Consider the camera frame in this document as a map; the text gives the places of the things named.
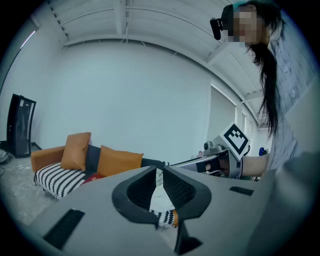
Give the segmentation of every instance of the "light blue shirt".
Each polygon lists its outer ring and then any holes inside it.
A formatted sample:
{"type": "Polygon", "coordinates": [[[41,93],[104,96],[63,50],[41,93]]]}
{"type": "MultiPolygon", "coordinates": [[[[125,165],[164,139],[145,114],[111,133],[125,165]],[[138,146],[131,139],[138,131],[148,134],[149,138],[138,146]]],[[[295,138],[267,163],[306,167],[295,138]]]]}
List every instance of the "light blue shirt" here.
{"type": "Polygon", "coordinates": [[[284,11],[281,15],[284,23],[277,38],[273,40],[271,36],[268,46],[277,62],[276,85],[279,98],[278,127],[273,135],[267,170],[277,169],[302,152],[285,115],[319,73],[316,57],[298,26],[284,11]]]}

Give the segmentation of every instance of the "long black hair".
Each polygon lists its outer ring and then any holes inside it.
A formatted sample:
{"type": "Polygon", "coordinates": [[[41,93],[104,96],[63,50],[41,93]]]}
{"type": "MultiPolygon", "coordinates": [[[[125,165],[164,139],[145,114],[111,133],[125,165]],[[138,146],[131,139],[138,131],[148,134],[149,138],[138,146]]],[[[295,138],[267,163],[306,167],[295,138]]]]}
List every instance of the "long black hair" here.
{"type": "MultiPolygon", "coordinates": [[[[273,33],[278,27],[281,18],[281,9],[270,1],[251,0],[240,6],[254,5],[257,14],[263,19],[265,27],[271,28],[273,33]]],[[[249,51],[252,51],[254,57],[253,63],[261,69],[260,82],[263,88],[263,101],[258,114],[262,111],[262,118],[265,114],[268,117],[269,136],[278,128],[277,99],[278,92],[277,80],[277,61],[273,54],[268,50],[264,43],[249,45],[249,51]]]]}

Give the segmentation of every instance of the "orange pillow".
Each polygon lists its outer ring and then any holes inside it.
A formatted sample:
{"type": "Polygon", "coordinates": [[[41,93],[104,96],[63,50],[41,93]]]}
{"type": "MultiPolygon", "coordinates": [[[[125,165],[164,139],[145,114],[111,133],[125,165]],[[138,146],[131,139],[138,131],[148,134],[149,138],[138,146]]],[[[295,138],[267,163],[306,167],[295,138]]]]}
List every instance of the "orange pillow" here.
{"type": "Polygon", "coordinates": [[[101,146],[97,173],[108,177],[140,168],[143,155],[101,146]]]}
{"type": "Polygon", "coordinates": [[[68,135],[61,160],[63,169],[86,170],[86,156],[91,132],[68,135]]]}

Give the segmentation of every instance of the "sofa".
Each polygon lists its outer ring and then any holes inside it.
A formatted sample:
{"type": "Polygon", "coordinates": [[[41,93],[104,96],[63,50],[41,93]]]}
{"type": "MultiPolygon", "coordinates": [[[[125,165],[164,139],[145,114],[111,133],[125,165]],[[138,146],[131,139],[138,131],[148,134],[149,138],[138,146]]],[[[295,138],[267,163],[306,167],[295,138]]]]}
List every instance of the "sofa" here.
{"type": "MultiPolygon", "coordinates": [[[[43,149],[31,153],[31,164],[35,185],[41,186],[57,199],[78,188],[97,173],[100,147],[88,145],[85,170],[66,170],[60,167],[65,146],[43,149]]],[[[155,166],[163,170],[165,162],[142,158],[141,167],[155,166]]]]}

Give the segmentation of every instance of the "sofa seat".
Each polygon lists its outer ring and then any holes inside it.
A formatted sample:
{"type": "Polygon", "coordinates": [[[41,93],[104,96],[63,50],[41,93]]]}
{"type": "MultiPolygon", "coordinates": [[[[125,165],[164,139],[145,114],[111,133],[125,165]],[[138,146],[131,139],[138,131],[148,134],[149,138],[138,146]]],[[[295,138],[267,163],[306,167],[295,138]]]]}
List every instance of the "sofa seat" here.
{"type": "Polygon", "coordinates": [[[63,169],[61,162],[50,164],[34,173],[34,182],[57,199],[61,199],[78,188],[93,172],[63,169]]]}

